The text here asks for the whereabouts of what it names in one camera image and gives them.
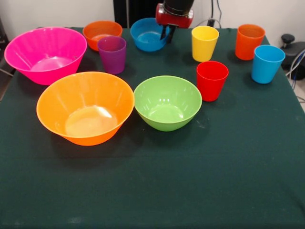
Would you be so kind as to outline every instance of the light blue cup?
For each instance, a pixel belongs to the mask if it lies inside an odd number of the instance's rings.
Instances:
[[[157,23],[156,18],[144,18],[132,25],[130,34],[139,49],[153,52],[163,48],[166,44],[169,28],[166,28],[165,38],[160,40],[162,29],[163,26]]]
[[[257,83],[270,83],[285,59],[285,53],[272,45],[260,45],[254,54],[252,79]]]

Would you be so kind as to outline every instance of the white wall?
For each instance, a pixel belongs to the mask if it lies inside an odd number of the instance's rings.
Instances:
[[[214,4],[214,17],[219,12]],[[281,45],[283,33],[305,40],[305,0],[219,0],[223,28],[244,23],[266,30],[271,44]],[[192,27],[211,16],[210,0],[195,0]],[[39,26],[84,26],[96,20],[114,20],[112,0],[0,0],[0,17],[9,39]]]
[[[9,40],[41,26],[79,26],[114,20],[112,0],[0,0],[0,17]]]
[[[265,29],[273,45],[282,45],[281,36],[284,33],[293,34],[296,41],[305,41],[305,0],[219,0],[219,4],[223,12],[223,28],[237,28],[241,24],[252,23]],[[195,0],[193,9],[191,27],[211,16],[211,1]],[[216,0],[214,17],[219,19]]]

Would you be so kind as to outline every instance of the orange bowl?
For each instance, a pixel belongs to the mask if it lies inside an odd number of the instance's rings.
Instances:
[[[130,86],[115,75],[84,72],[51,84],[40,96],[36,112],[51,132],[81,145],[109,140],[133,110]]]
[[[82,30],[84,37],[90,48],[98,51],[97,43],[106,36],[121,37],[123,28],[119,23],[114,21],[94,21],[86,25]]]

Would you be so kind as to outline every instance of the plastic bowl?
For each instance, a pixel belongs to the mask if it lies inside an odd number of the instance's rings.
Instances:
[[[157,23],[156,18],[144,18],[132,25],[130,34],[139,49],[153,52],[163,48],[166,44],[169,28],[166,28],[166,36],[160,40],[162,29],[163,26]]]
[[[28,31],[13,39],[5,49],[7,63],[38,84],[50,85],[76,73],[87,49],[79,32],[64,27]]]
[[[186,125],[199,111],[202,98],[191,82],[162,75],[143,81],[134,90],[135,109],[151,127],[172,131]]]
[[[86,25],[82,30],[89,47],[95,51],[99,50],[97,43],[101,38],[106,36],[121,37],[122,32],[122,26],[114,21],[94,21]]]
[[[115,75],[84,72],[49,86],[37,102],[45,128],[67,140],[93,146],[109,140],[134,106],[130,86]]]

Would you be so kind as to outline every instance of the textured purple cup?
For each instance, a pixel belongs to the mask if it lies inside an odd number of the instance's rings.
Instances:
[[[98,48],[102,64],[107,73],[119,74],[124,71],[126,59],[125,39],[107,36],[99,40]]]

